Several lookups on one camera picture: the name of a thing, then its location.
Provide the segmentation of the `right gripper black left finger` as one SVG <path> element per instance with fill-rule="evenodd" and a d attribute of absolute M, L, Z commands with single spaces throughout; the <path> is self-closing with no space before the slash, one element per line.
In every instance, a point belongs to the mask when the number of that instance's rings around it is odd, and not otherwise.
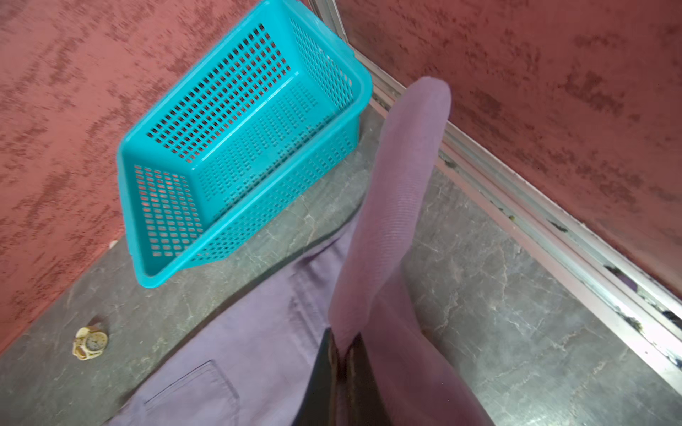
<path fill-rule="evenodd" d="M 321 339 L 305 395 L 292 425 L 336 425 L 338 382 L 339 353 L 331 328 L 327 328 Z"/>

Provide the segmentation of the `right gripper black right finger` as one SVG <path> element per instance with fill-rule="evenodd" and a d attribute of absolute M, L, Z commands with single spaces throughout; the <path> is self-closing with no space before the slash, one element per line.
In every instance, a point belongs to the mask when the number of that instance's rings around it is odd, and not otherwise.
<path fill-rule="evenodd" d="M 346 399 L 350 425 L 391 425 L 361 335 L 346 353 Z"/>

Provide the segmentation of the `purple trousers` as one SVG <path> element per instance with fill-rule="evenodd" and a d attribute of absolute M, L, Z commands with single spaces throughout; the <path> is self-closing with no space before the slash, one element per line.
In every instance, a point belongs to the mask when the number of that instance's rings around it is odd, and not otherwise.
<path fill-rule="evenodd" d="M 401 274 L 451 92 L 423 77 L 391 107 L 359 214 L 222 312 L 111 419 L 114 425 L 292 425 L 321 339 L 339 353 L 337 424 L 350 425 L 346 353 L 362 336 L 391 425 L 489 425 L 420 328 Z"/>

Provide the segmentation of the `teal plastic basket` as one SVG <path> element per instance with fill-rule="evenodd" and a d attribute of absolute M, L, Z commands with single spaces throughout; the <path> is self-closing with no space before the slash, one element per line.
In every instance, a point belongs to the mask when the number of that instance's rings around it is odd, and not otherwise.
<path fill-rule="evenodd" d="M 353 50 L 305 5 L 259 3 L 118 149 L 140 286 L 229 257 L 343 161 L 372 88 Z"/>

